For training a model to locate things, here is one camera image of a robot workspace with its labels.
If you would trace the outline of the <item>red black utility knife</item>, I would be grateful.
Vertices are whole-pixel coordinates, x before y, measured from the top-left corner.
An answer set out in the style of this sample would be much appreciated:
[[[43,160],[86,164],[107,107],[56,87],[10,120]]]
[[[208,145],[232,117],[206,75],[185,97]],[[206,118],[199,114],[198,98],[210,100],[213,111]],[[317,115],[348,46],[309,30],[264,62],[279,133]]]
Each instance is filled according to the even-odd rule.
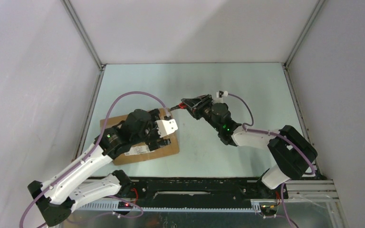
[[[169,110],[170,110],[170,112],[175,111],[175,110],[188,110],[188,111],[191,111],[191,108],[187,104],[181,102],[178,105],[171,107]]]

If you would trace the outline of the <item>brown cardboard express box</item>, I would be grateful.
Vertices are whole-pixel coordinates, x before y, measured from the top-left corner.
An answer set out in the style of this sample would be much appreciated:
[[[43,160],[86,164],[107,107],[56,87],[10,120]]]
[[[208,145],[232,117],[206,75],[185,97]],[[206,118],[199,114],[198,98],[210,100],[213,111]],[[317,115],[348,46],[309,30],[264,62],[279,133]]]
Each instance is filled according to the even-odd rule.
[[[149,111],[156,120],[166,118],[166,114],[163,108]],[[111,117],[106,122],[106,128],[112,127],[121,121],[126,120],[127,115]],[[162,139],[157,139],[148,144],[140,143],[133,145],[130,151],[121,154],[113,160],[114,165],[126,165],[137,162],[144,162],[148,160],[159,159],[166,156],[178,154],[180,152],[179,143],[177,140],[176,132],[170,134]]]

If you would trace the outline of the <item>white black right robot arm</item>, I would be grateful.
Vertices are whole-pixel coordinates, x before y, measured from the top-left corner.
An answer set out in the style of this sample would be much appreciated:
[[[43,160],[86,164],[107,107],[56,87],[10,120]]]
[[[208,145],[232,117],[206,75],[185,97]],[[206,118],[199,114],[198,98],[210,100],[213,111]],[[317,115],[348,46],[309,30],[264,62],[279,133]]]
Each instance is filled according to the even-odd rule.
[[[269,150],[276,164],[259,179],[257,191],[262,198],[271,198],[277,187],[288,180],[316,173],[313,165],[316,149],[291,125],[277,130],[260,130],[249,123],[238,123],[232,119],[223,95],[215,99],[211,95],[183,98],[173,109],[187,110],[196,120],[203,118],[225,145]]]

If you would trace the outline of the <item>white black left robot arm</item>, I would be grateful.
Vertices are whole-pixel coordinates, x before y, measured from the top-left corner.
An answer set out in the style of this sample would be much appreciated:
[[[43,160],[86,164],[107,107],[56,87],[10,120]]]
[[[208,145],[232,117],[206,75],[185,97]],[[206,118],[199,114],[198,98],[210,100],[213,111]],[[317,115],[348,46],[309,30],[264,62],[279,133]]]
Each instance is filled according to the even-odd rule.
[[[82,183],[120,155],[130,152],[133,146],[140,143],[152,145],[178,129],[170,114],[164,118],[159,115],[157,109],[134,110],[126,119],[104,128],[88,149],[56,176],[45,182],[35,180],[30,183],[28,190],[45,225],[56,226],[76,209],[100,198],[129,196],[132,181],[122,170],[87,185]]]

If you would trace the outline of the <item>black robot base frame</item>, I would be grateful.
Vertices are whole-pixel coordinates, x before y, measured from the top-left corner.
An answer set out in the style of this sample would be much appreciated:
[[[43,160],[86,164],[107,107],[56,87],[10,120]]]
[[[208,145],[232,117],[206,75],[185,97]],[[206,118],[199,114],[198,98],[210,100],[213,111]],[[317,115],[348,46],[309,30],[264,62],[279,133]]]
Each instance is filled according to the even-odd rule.
[[[288,199],[288,187],[269,189],[258,177],[193,178],[133,177],[125,190],[116,194],[99,210],[112,209],[126,214],[136,203],[144,211],[228,211],[254,210],[272,215],[282,199]]]

